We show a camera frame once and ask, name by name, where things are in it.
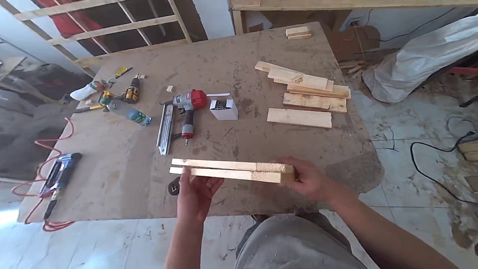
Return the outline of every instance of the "bottle label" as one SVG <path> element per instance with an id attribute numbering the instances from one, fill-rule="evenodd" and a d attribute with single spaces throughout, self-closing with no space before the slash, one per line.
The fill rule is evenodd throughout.
<path id="1" fill-rule="evenodd" d="M 146 115 L 143 114 L 142 112 L 138 111 L 137 113 L 135 113 L 136 115 L 134 115 L 131 120 L 136 122 L 136 123 L 142 123 L 145 119 L 146 119 Z"/>

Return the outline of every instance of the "red nailer cap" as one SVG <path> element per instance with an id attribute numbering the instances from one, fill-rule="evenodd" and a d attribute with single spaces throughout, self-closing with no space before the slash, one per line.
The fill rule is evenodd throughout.
<path id="1" fill-rule="evenodd" d="M 203 108 L 207 105 L 207 96 L 202 90 L 191 91 L 191 104 L 195 109 Z"/>

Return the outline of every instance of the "cardboard box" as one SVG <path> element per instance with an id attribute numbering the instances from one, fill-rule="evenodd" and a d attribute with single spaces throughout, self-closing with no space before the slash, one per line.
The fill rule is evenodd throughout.
<path id="1" fill-rule="evenodd" d="M 214 114 L 218 121 L 231 121 L 238 119 L 238 109 L 234 100 L 211 100 L 209 110 Z"/>

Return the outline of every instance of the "plywood tabletop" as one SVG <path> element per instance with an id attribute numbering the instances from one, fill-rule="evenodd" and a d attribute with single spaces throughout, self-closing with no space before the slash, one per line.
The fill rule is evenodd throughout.
<path id="1" fill-rule="evenodd" d="M 266 72 L 255 70 L 259 60 L 344 85 L 320 24 L 307 25 L 312 33 L 307 39 L 288 40 L 285 28 L 278 28 L 109 59 L 96 79 L 112 77 L 120 66 L 133 67 L 118 79 L 113 93 L 125 90 L 137 73 L 147 75 L 137 107 L 152 117 L 152 123 L 143 127 L 101 110 L 74 114 L 75 134 L 57 147 L 65 153 L 80 152 L 83 158 L 51 220 L 175 217 L 177 197 L 166 189 L 177 177 L 169 173 L 172 158 L 269 162 L 294 156 L 312 161 L 355 191 L 378 186 L 383 169 L 351 100 L 347 113 L 333 113 L 330 129 L 266 122 L 269 108 L 283 108 L 286 85 L 273 83 Z M 174 85 L 174 92 L 166 91 L 168 85 Z M 192 89 L 230 92 L 227 98 L 234 99 L 239 119 L 217 121 L 207 108 L 198 110 L 195 137 L 189 145 L 175 140 L 170 154 L 161 156 L 156 147 L 161 103 Z M 180 132 L 183 120 L 176 111 L 174 133 Z M 40 187 L 41 182 L 34 184 L 30 192 L 37 193 Z M 37 201 L 35 197 L 23 201 L 20 219 Z M 45 206 L 40 206 L 33 220 L 40 221 Z M 214 196 L 209 214 L 289 213 L 296 207 L 322 206 L 278 184 L 227 179 Z"/>

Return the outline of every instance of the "tiled floor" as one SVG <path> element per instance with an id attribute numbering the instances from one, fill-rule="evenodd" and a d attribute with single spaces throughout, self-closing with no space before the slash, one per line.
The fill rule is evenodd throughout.
<path id="1" fill-rule="evenodd" d="M 433 246 L 461 269 L 476 268 L 476 215 L 457 203 L 429 179 L 418 174 L 410 159 L 410 145 L 424 142 L 451 147 L 456 138 L 473 129 L 458 118 L 475 117 L 476 106 L 462 109 L 445 95 L 414 93 L 397 104 L 381 103 L 366 91 L 353 91 L 352 101 L 370 133 L 385 169 L 382 183 L 360 199 L 387 219 Z M 423 145 L 415 149 L 418 166 L 472 199 L 464 176 L 478 169 L 457 153 L 437 152 Z M 15 222 L 15 211 L 0 212 L 0 268 L 2 269 L 132 269 L 163 268 L 175 219 L 79 222 L 44 233 L 40 224 Z M 334 212 L 322 211 L 351 242 L 353 253 L 368 267 L 377 268 L 352 232 Z M 211 217 L 206 220 L 202 265 L 232 268 L 235 250 L 253 224 L 250 216 Z"/>

